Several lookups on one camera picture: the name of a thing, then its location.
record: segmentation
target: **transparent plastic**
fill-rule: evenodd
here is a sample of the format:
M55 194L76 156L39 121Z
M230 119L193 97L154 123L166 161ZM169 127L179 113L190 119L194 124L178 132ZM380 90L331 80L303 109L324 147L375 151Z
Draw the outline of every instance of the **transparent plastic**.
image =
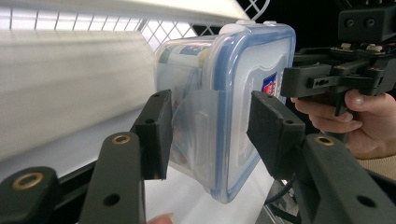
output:
M284 24L230 24L220 35L168 41L157 50L157 89L171 90L171 165L229 203L260 157L248 140L250 93L279 96L295 33Z

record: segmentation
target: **sleeve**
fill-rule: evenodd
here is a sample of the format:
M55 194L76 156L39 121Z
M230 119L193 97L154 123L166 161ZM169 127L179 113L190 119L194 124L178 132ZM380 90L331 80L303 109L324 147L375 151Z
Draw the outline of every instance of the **sleeve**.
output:
M382 159L358 160L361 166L379 175L396 180L396 155Z

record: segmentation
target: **red and blue label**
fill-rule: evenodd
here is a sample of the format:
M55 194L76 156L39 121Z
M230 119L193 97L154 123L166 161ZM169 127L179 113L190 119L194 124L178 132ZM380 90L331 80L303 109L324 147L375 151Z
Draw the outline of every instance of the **red and blue label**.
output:
M262 81L262 92L276 95L276 73L273 73Z

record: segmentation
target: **clear plastic food container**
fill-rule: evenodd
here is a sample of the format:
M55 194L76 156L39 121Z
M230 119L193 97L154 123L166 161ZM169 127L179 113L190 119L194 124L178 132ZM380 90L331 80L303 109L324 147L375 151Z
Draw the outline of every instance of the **clear plastic food container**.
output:
M239 21L219 35L172 40L157 50L157 89L172 90L173 98L170 164L219 202L236 196L260 159L247 136L250 93L281 99L294 48L288 25Z

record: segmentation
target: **white wire rack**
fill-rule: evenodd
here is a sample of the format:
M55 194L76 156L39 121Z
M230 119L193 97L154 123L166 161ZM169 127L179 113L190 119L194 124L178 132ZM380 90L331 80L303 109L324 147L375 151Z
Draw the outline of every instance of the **white wire rack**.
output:
M241 7L246 13L253 11L255 16L252 19L256 20L268 3L269 0L248 0L248 4L241 4ZM0 30L139 31L154 50L170 39L215 35L218 29L210 24L182 21L0 7Z

